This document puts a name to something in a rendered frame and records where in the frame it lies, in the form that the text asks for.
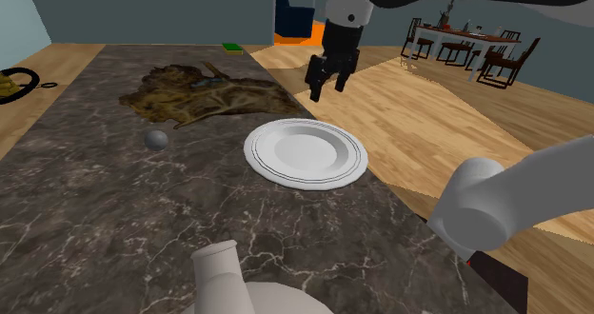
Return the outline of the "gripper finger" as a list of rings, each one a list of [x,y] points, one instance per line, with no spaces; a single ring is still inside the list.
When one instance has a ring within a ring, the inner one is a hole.
[[[327,66],[327,59],[324,56],[312,55],[310,57],[305,82],[309,85],[310,96],[309,99],[313,102],[318,102],[321,95],[321,90],[324,82],[329,78],[330,74],[325,71]]]
[[[349,76],[356,71],[359,55],[360,50],[355,49],[341,64],[335,84],[335,89],[337,91],[342,92],[344,90]]]

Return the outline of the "dark wooden dining chair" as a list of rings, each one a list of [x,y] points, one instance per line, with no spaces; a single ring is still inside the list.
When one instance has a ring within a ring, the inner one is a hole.
[[[448,55],[446,58],[442,58],[441,55],[443,51],[447,49]],[[457,58],[461,52],[466,52],[465,61],[462,64],[457,64]],[[460,43],[453,43],[453,42],[445,42],[442,43],[442,46],[439,50],[439,53],[436,57],[437,61],[443,61],[446,65],[454,66],[454,67],[463,67],[468,59],[469,53],[472,51],[472,45],[469,41],[461,41]]]
[[[520,33],[518,31],[513,31],[513,30],[504,30],[501,33],[501,37],[504,39],[511,39],[511,40],[518,40],[520,37]],[[505,57],[505,50],[507,49],[507,46],[491,46],[487,53],[485,54],[486,57],[498,57],[498,58],[504,58]],[[473,60],[478,57],[480,55],[480,51],[479,50],[473,50],[472,51],[472,56],[470,58],[470,60],[466,63],[465,66],[465,70],[470,70],[470,65],[473,62]]]
[[[419,26],[422,25],[421,18],[413,18],[411,20],[410,26],[407,31],[407,36],[405,43],[403,45],[401,55],[408,58],[408,55],[405,54],[405,48],[408,44],[411,44],[410,54],[412,58],[418,60],[419,58],[427,59],[429,57],[431,48],[434,44],[433,41],[420,37],[417,40],[416,45],[414,45],[414,40],[416,36],[416,30]]]
[[[531,55],[531,53],[537,47],[540,41],[541,38],[536,38],[531,44],[531,46],[522,53],[518,60],[511,60],[500,57],[487,57],[485,59],[481,73],[477,78],[477,82],[501,89],[506,89],[508,86],[512,86],[520,69],[522,68],[525,61]],[[500,81],[488,77],[490,70],[494,67],[510,70],[509,76],[506,81]]]

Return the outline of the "white round plate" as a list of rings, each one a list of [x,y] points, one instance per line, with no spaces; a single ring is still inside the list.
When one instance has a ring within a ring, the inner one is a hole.
[[[327,191],[356,182],[368,165],[363,144],[332,124],[302,118],[271,121],[244,142],[248,164],[272,183]]]

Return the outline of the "brown wilted leaf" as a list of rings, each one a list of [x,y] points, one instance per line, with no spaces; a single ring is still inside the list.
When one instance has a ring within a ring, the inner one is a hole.
[[[193,66],[155,67],[142,78],[137,91],[119,97],[119,104],[152,123],[173,120],[176,129],[215,115],[302,112],[275,82],[232,78],[209,62],[205,66],[211,77]]]

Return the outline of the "white-legged dining table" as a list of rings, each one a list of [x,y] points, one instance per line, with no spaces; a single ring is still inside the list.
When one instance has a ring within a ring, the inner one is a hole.
[[[476,57],[470,65],[471,74],[468,78],[471,81],[477,71],[485,62],[487,58],[485,54],[487,53],[488,49],[491,46],[507,46],[505,50],[505,57],[506,58],[511,51],[513,51],[514,47],[520,43],[520,39],[518,40],[511,40],[511,39],[504,39],[501,37],[501,29],[494,35],[483,34],[481,33],[481,27],[476,26],[475,29],[470,29],[469,22],[466,22],[465,27],[463,29],[452,29],[448,24],[449,21],[449,12],[453,8],[453,0],[447,6],[446,12],[442,13],[442,17],[436,26],[432,26],[431,24],[424,24],[419,26],[416,30],[416,36],[414,40],[414,45],[416,45],[417,40],[420,37],[425,39],[431,40],[434,42],[429,58],[436,60],[436,57],[439,53],[439,50],[442,46],[442,43],[445,42],[453,42],[453,43],[460,43],[461,41],[469,41],[472,45],[473,50],[479,50],[481,53],[478,57]],[[405,48],[405,54],[408,55],[408,60],[413,59],[412,55],[410,54],[411,44],[408,44]],[[472,51],[469,53],[467,62],[470,60],[472,56]],[[442,58],[446,58],[448,55],[448,50],[445,49],[441,55]],[[465,61],[466,52],[463,51],[459,54],[456,63],[462,64]]]

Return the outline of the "grey ball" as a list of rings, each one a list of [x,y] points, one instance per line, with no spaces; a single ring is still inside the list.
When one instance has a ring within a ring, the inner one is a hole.
[[[168,136],[162,130],[150,130],[144,135],[144,145],[150,150],[161,151],[168,146]]]

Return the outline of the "white narrow-necked vase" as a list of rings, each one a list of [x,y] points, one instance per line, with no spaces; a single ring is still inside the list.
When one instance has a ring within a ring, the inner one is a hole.
[[[227,240],[192,253],[196,297],[181,314],[333,314],[300,289],[245,282],[236,246]]]

